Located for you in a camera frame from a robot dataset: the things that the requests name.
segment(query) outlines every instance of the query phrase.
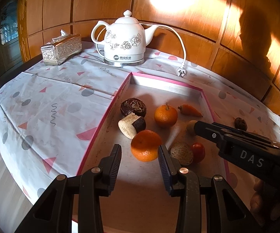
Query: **tray rim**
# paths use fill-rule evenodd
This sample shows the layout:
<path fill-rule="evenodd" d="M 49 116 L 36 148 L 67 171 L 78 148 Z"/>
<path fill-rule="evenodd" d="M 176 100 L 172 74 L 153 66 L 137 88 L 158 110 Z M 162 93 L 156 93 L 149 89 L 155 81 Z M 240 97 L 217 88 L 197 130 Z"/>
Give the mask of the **tray rim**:
<path fill-rule="evenodd" d="M 125 87 L 127 81 L 131 78 L 131 76 L 139 76 L 139 77 L 144 77 L 144 78 L 150 78 L 150 79 L 155 79 L 155 80 L 160 80 L 160 81 L 164 81 L 164 82 L 169 82 L 169 83 L 172 83 L 172 84 L 176 84 L 176 85 L 179 85 L 179 86 L 183 86 L 183 87 L 187 87 L 187 88 L 190 88 L 190 89 L 194 89 L 194 90 L 197 90 L 197 91 L 200 91 L 200 93 L 203 95 L 205 101 L 206 101 L 206 104 L 209 108 L 209 111 L 210 111 L 210 114 L 211 114 L 211 117 L 212 117 L 212 120 L 215 122 L 216 119 L 215 119 L 215 115 L 213 114 L 213 111 L 212 111 L 212 108 L 211 108 L 211 105 L 208 101 L 208 98 L 206 96 L 206 94 L 204 93 L 204 90 L 199 88 L 199 87 L 196 87 L 196 86 L 193 86 L 193 85 L 190 85 L 188 83 L 185 83 L 185 82 L 181 82 L 181 81 L 176 81 L 176 80 L 173 80 L 173 79 L 168 79 L 168 78 L 163 78 L 163 77 L 158 77 L 158 76 L 155 76 L 155 75 L 150 75 L 150 74 L 144 74 L 142 72 L 130 72 L 125 80 L 123 81 L 123 83 L 121 84 L 121 86 L 119 87 L 119 89 L 117 90 L 117 92 L 115 92 L 115 95 L 114 97 L 112 98 L 112 101 L 111 103 L 109 104 L 109 106 L 107 107 L 105 113 L 103 114 L 93 136 L 92 136 L 92 139 L 89 143 L 89 145 L 87 146 L 86 150 L 85 150 L 85 153 L 82 157 L 82 160 L 81 160 L 81 163 L 78 167 L 78 170 L 76 172 L 76 175 L 80 175 L 83 168 L 84 168 L 84 165 L 85 165 L 85 162 L 89 156 L 89 153 L 90 153 L 90 150 L 99 134 L 99 131 L 103 125 L 103 123 L 105 122 L 106 118 L 108 117 L 110 111 L 112 110 L 112 106 L 114 105 L 115 101 L 117 100 L 118 96 L 119 96 L 119 93 L 123 90 L 123 88 Z M 223 159 L 223 162 L 224 162 L 224 168 L 225 168 L 225 174 L 226 174 L 226 180 L 227 181 L 230 181 L 230 172 L 229 172 L 229 167 L 228 167 L 228 161 L 226 161 L 225 159 Z"/>

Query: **silver tissue box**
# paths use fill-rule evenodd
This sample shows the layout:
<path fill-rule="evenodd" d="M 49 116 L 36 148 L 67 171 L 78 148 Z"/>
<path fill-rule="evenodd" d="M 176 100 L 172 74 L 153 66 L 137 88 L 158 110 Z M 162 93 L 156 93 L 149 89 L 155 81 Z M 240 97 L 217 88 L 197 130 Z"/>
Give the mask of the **silver tissue box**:
<path fill-rule="evenodd" d="M 45 65 L 61 65 L 68 57 L 82 51 L 80 34 L 66 35 L 61 31 L 60 37 L 41 47 L 42 57 Z"/>

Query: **human hand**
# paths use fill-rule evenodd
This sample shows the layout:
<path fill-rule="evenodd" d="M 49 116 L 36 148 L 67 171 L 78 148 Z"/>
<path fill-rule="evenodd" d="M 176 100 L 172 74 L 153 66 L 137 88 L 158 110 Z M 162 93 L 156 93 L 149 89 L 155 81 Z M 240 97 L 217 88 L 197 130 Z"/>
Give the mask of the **human hand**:
<path fill-rule="evenodd" d="M 280 202 L 273 203 L 273 206 L 266 208 L 264 210 L 265 201 L 263 197 L 263 187 L 264 182 L 259 180 L 255 183 L 253 189 L 256 191 L 250 200 L 250 212 L 260 224 L 260 226 L 264 226 L 267 220 L 275 221 L 280 217 Z"/>

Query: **orange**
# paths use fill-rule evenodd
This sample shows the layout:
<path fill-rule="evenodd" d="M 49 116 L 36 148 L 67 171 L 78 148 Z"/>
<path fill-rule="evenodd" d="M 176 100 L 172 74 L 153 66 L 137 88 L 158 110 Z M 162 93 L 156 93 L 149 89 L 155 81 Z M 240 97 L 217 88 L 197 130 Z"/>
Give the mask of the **orange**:
<path fill-rule="evenodd" d="M 170 128 L 177 122 L 178 112 L 174 107 L 166 103 L 155 110 L 154 120 L 158 126 L 162 128 Z"/>
<path fill-rule="evenodd" d="M 130 149 L 137 160 L 149 162 L 157 159 L 157 150 L 161 144 L 161 137 L 157 133 L 143 130 L 131 140 Z"/>

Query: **tablecloth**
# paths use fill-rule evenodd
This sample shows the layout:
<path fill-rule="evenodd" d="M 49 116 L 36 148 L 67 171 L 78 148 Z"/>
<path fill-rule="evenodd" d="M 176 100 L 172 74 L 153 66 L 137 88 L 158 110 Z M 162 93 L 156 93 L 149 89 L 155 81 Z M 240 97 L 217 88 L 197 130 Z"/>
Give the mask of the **tablecloth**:
<path fill-rule="evenodd" d="M 77 174 L 96 127 L 129 72 L 147 73 L 202 88 L 217 122 L 233 126 L 245 119 L 248 131 L 280 142 L 280 116 L 223 77 L 181 58 L 147 48 L 145 63 L 105 65 L 93 43 L 61 66 L 38 62 L 0 89 L 0 153 L 18 186 L 34 204 L 58 174 Z M 255 178 L 229 164 L 229 183 L 246 205 Z"/>

